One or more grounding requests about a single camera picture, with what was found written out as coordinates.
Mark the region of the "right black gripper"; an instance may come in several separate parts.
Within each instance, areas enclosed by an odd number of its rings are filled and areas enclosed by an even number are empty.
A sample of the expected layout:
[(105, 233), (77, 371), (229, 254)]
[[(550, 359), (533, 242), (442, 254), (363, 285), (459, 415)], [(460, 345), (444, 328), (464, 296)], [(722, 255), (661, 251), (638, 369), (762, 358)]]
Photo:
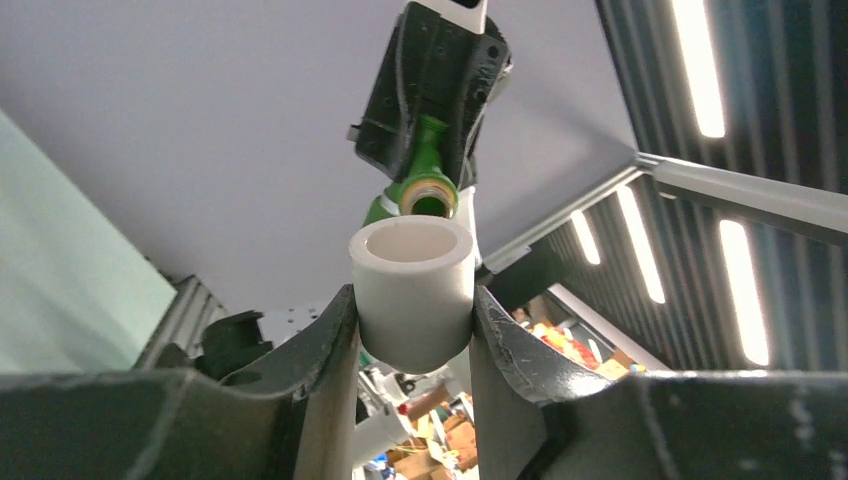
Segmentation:
[(356, 155), (402, 182), (411, 169), (425, 100), (455, 100), (440, 143), (442, 171), (458, 190), (475, 185), (474, 152), (485, 110), (505, 88), (512, 66), (509, 44), (488, 15), (478, 35), (406, 1), (354, 126)]

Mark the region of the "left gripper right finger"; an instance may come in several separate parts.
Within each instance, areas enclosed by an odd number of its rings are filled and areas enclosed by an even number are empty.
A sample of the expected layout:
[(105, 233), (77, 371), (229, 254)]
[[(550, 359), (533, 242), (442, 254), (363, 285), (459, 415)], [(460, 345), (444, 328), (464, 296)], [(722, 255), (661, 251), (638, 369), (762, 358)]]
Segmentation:
[(470, 343), (483, 479), (843, 479), (842, 373), (647, 372), (611, 381), (485, 288)]

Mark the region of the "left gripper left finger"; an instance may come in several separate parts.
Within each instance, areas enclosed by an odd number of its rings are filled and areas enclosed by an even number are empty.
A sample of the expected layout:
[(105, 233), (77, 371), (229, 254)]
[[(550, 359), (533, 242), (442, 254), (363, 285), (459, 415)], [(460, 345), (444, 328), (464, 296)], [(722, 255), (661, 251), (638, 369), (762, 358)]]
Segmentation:
[(1, 380), (5, 479), (348, 479), (351, 286), (293, 339), (214, 381), (182, 369)]

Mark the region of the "green water faucet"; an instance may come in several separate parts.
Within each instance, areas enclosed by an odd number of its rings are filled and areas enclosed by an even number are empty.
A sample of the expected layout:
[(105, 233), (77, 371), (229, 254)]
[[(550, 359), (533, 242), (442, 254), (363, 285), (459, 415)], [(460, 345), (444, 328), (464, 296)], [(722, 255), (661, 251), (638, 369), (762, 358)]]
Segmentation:
[(442, 171), (439, 146), (448, 125), (429, 115), (420, 118), (414, 156), (408, 175), (391, 183), (371, 203), (364, 226), (407, 215), (451, 219), (458, 208), (458, 190)]

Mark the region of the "white pipe elbow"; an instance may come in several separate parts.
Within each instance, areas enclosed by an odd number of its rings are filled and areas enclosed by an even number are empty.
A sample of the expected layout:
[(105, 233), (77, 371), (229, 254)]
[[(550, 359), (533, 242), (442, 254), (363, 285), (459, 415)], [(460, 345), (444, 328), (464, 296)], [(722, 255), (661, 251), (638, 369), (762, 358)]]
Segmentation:
[(409, 215), (362, 227), (349, 242), (360, 338), (408, 374), (435, 371), (469, 343), (474, 239), (441, 217)]

